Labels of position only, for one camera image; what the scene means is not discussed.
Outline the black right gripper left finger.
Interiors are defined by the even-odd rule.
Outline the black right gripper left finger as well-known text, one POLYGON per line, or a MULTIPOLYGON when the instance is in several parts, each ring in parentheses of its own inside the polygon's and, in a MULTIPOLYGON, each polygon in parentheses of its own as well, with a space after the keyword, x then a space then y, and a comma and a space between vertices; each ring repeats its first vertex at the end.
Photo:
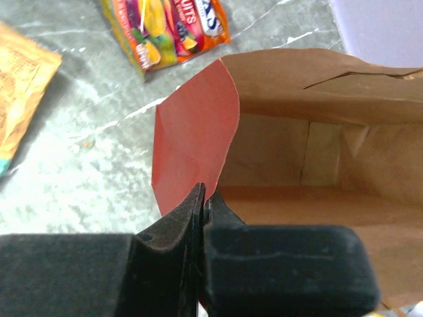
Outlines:
POLYGON ((205 187, 138 234, 1 237, 2 316, 196 316, 205 187))

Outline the red brown paper bag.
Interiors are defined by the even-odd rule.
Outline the red brown paper bag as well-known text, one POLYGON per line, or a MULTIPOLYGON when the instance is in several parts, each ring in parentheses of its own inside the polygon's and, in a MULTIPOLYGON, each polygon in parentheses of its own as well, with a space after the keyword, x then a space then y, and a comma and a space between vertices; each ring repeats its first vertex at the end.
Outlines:
POLYGON ((383 300, 422 300, 421 69, 318 48, 217 59, 155 114, 160 212, 198 182, 248 224, 353 228, 383 300))

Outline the tan paper chips bag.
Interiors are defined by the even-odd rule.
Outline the tan paper chips bag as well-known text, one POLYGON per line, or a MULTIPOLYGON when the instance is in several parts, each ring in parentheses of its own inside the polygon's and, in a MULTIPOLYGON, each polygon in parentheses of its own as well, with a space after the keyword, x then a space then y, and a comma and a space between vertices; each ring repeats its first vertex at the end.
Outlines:
POLYGON ((61 54, 39 46, 1 23, 2 174, 8 170, 61 62, 61 54))

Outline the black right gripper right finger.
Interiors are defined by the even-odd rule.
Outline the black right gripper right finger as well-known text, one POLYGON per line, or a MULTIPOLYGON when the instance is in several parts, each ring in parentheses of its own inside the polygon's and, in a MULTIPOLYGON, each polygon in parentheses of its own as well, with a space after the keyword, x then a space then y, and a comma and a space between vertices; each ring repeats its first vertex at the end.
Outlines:
POLYGON ((205 204, 210 316, 364 316, 380 290, 358 235, 336 225, 248 225, 214 193, 205 204))

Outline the colourful fruit candy bag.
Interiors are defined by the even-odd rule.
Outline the colourful fruit candy bag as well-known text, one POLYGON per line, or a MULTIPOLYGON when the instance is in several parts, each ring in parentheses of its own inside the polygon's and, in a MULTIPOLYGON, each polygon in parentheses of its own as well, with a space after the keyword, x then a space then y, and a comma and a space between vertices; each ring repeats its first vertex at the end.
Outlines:
POLYGON ((219 1, 101 1, 123 52, 141 76, 184 63, 231 40, 219 1))

